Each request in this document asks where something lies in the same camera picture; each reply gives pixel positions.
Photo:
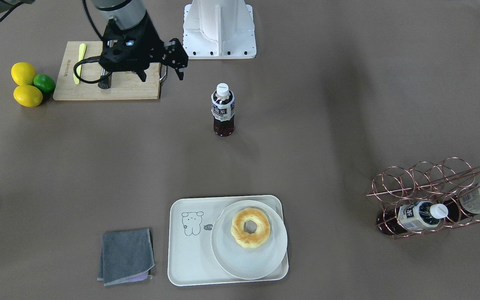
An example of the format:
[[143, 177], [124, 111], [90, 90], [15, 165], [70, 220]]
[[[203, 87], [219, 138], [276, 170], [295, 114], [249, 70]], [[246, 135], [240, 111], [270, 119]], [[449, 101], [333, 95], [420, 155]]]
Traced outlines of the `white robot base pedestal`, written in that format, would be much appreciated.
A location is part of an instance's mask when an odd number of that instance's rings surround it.
[[252, 6], [243, 0], [193, 0], [184, 7], [182, 44], [191, 60], [255, 58]]

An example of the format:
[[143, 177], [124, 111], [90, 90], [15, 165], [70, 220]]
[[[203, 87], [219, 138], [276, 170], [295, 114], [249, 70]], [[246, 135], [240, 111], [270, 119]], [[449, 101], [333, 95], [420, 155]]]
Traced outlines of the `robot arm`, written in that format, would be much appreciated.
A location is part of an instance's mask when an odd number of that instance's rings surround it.
[[116, 72], [133, 72], [146, 80], [145, 70], [152, 63], [172, 68], [179, 80], [183, 80], [188, 55], [177, 38], [163, 42], [149, 14], [140, 0], [94, 0], [94, 7], [108, 23], [103, 34], [98, 34], [103, 43], [99, 56], [79, 59], [73, 72], [78, 79], [78, 67], [86, 63], [98, 63], [107, 74], [107, 79]]

